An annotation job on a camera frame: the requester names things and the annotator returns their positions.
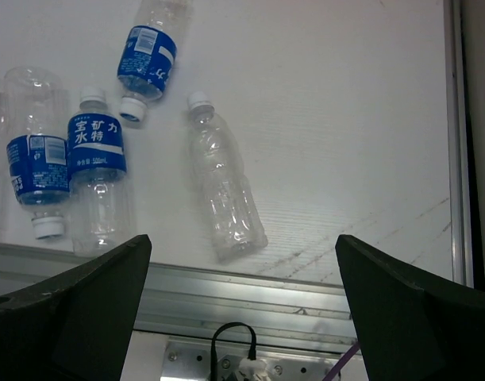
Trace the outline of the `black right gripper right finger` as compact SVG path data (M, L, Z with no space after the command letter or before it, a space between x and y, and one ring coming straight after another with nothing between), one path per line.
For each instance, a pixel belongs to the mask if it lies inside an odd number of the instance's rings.
M351 235L335 250L370 380L485 380L485 292Z

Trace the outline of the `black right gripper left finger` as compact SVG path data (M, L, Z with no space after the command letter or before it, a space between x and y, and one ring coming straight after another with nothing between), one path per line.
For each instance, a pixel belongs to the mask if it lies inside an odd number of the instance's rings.
M146 235L0 296L0 380L118 380L148 274Z

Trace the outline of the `blue label bottle Chinese text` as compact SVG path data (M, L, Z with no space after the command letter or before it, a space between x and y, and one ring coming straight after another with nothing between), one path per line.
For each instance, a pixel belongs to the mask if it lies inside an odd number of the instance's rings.
M100 256L133 233L123 131L104 90L81 91L67 125L71 239L77 256Z

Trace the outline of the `clear unlabelled bottle white cap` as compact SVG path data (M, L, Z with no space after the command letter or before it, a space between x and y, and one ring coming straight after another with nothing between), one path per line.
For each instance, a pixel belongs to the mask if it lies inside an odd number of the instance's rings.
M204 92L190 94L187 105L195 185L218 261L227 264L268 239L231 129Z

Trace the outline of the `blue label bottle inverted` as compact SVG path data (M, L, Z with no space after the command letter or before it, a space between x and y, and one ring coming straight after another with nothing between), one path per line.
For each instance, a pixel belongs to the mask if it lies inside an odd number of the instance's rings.
M30 215L36 239L61 238L70 196L68 93L59 76L32 66L8 70L3 90L11 132L6 155L15 198Z

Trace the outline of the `blue label bottle far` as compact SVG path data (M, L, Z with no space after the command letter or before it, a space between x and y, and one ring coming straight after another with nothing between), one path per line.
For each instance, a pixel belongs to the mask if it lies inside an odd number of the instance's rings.
M149 104L164 95L191 14L191 1L140 3L117 67L124 119L142 122Z

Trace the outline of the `aluminium table front rail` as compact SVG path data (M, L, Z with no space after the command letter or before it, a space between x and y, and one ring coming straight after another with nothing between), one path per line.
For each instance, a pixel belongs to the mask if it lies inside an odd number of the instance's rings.
M335 352L356 340L339 287L149 265L136 329L211 337L231 321L250 325L268 345Z

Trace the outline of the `aluminium table rail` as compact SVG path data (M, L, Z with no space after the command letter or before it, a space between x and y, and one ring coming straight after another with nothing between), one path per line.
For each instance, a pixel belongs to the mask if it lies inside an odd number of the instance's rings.
M149 265L136 329L211 337L231 321L250 325L268 345L335 352L356 340L339 287Z
M452 278L474 287L464 59L459 1L444 1Z

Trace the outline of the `aluminium table right rail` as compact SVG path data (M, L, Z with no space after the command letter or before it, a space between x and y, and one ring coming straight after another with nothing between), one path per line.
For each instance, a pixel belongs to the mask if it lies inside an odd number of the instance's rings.
M474 287L464 59L459 1L444 1L452 278Z

